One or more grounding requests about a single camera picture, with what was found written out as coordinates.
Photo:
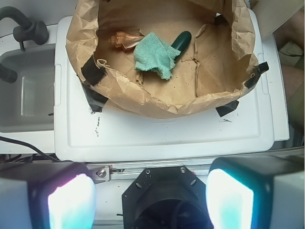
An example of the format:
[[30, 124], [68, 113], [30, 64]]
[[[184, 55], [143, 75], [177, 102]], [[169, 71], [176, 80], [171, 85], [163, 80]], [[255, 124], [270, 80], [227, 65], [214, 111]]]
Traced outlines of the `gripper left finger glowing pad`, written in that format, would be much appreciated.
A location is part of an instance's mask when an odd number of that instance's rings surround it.
[[96, 187], [85, 164], [1, 164], [2, 229], [90, 229], [95, 213]]

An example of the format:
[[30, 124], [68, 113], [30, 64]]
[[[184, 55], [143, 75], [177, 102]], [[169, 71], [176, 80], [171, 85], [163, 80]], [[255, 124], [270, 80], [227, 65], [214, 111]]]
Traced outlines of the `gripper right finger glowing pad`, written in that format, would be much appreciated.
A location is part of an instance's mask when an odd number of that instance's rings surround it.
[[223, 156], [206, 181], [206, 204], [216, 229], [303, 229], [302, 156]]

